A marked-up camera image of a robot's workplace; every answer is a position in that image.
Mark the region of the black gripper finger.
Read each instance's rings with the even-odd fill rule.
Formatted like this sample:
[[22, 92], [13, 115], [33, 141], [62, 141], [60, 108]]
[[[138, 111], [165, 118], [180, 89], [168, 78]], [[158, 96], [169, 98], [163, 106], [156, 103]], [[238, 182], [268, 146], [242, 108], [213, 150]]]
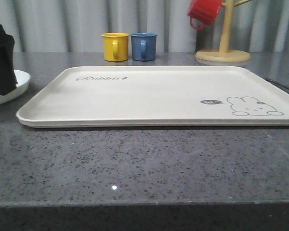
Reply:
[[0, 24], [0, 95], [16, 89], [16, 76], [13, 68], [14, 38], [6, 34]]

